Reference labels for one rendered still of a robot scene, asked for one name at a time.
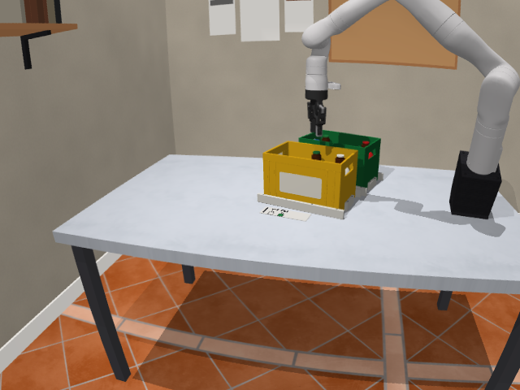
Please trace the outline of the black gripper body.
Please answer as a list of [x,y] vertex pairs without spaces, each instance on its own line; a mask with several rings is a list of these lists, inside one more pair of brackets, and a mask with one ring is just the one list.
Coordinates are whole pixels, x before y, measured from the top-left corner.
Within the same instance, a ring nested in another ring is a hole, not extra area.
[[319,104],[323,106],[323,100],[327,100],[327,90],[305,90],[305,98],[314,105],[315,114],[318,115]]

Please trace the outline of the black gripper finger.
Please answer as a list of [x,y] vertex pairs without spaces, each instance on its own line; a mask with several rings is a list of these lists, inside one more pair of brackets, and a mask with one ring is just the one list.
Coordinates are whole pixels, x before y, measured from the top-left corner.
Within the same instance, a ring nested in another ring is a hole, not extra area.
[[310,132],[315,132],[315,128],[316,128],[315,119],[313,118],[313,115],[311,113],[312,112],[311,106],[312,106],[312,104],[310,104],[310,102],[307,102],[308,119],[310,119]]
[[[317,136],[317,137],[321,137],[323,135],[323,125],[326,123],[326,112],[327,112],[326,107],[321,106],[321,104],[319,104],[319,106],[320,107],[318,108],[318,116],[315,114],[314,105],[311,106],[312,111],[313,111],[313,116],[315,119],[315,124],[316,124],[315,136]],[[317,122],[317,120],[318,120],[318,122]]]

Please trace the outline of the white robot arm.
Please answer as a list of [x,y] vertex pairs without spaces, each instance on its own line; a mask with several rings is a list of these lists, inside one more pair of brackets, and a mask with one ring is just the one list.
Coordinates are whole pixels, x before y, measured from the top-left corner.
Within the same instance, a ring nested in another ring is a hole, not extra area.
[[[340,84],[327,82],[331,37],[342,33],[386,1],[348,0],[303,32],[303,45],[312,49],[312,57],[306,60],[305,89],[341,89]],[[446,50],[472,63],[485,77],[479,93],[478,115],[466,164],[480,175],[496,172],[509,111],[520,86],[518,73],[440,0],[396,1]]]

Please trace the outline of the white paper pick list strip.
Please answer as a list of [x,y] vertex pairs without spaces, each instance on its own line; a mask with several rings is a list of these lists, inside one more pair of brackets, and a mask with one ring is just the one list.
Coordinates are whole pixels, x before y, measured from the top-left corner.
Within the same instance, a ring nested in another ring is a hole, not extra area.
[[290,210],[282,210],[282,209],[277,209],[277,208],[272,208],[272,207],[267,207],[267,206],[263,210],[261,210],[259,213],[284,217],[284,218],[288,218],[288,219],[296,219],[296,220],[301,220],[301,221],[306,221],[311,216],[311,214],[290,211]]

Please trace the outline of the yellow crate with dividers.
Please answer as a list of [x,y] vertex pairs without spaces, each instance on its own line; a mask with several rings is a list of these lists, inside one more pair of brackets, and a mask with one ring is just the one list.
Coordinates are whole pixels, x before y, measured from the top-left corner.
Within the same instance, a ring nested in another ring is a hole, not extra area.
[[[321,161],[311,159],[313,151],[320,151]],[[335,163],[337,154],[346,159]],[[286,141],[262,156],[266,195],[341,210],[351,195],[355,197],[357,173],[345,148]]]

